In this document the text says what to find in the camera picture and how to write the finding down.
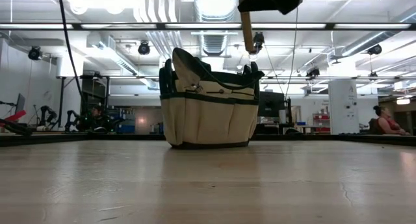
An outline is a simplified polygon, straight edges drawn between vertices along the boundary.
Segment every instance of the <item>woman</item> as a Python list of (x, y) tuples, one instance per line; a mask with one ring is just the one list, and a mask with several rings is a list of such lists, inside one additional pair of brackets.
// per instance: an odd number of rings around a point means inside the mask
[(403, 130), (392, 118), (388, 108), (382, 106), (375, 106), (373, 108), (376, 111), (377, 124), (384, 134), (399, 134), (399, 135), (410, 135)]

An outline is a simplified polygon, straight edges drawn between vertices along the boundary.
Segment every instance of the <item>wood grain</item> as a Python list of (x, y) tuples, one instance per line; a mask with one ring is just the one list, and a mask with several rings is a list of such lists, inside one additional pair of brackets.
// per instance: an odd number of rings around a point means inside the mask
[(416, 223), (416, 150), (351, 142), (0, 148), (1, 223)]

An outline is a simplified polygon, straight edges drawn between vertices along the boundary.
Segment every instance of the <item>red object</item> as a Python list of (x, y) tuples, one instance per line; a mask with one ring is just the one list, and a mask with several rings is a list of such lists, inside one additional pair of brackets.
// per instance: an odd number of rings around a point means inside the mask
[(322, 120), (322, 119), (323, 120), (328, 120), (329, 118), (330, 118), (330, 116), (327, 115), (327, 114), (317, 114), (317, 115), (313, 116), (313, 119), (315, 119), (315, 120)]
[[(380, 124), (378, 123), (378, 120), (380, 119), (380, 118), (378, 118), (377, 119), (377, 125), (379, 126), (379, 128), (381, 128), (380, 127)], [(396, 123), (396, 121), (395, 120), (393, 120), (392, 118), (384, 118), (386, 121), (387, 121), (387, 123), (389, 124), (389, 127), (390, 127), (390, 129), (391, 130), (394, 130), (394, 131), (397, 131), (397, 130), (400, 130), (400, 126)]]
[(329, 127), (319, 127), (315, 129), (315, 132), (331, 132)]
[(19, 120), (19, 118), (23, 117), (24, 115), (26, 115), (26, 111), (22, 110), (17, 112), (16, 114), (5, 118), (6, 121), (11, 121), (11, 122), (15, 122), (17, 120)]

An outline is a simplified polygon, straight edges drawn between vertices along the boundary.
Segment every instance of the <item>white pillar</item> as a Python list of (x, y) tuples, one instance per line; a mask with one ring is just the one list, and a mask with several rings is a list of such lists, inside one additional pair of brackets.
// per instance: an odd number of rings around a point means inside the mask
[[(343, 61), (328, 68), (331, 76), (355, 77), (354, 62)], [(331, 134), (359, 133), (357, 83), (354, 79), (329, 82)]]
[[(76, 53), (73, 54), (73, 60), (75, 63), (75, 69), (77, 71), (77, 75), (80, 76), (83, 74), (84, 68), (84, 58), (81, 55)], [(65, 84), (69, 84), (64, 89), (63, 95), (63, 104), (62, 104), (62, 119), (61, 119), (61, 126), (65, 126), (68, 118), (67, 111), (74, 110), (76, 113), (80, 114), (81, 112), (81, 96), (78, 91), (76, 81), (71, 81), (71, 77), (74, 76), (72, 64), (70, 58), (65, 55), (62, 58), (57, 59), (57, 75), (61, 77), (68, 77), (65, 79)], [(83, 88), (83, 81), (79, 79), (79, 85), (81, 90)]]

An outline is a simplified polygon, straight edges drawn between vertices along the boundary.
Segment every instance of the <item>tool bag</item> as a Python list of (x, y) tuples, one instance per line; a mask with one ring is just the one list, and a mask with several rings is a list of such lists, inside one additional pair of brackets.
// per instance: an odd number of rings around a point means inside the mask
[(213, 72), (175, 48), (159, 71), (164, 135), (174, 148), (247, 146), (257, 123), (259, 79), (255, 62), (242, 75)]

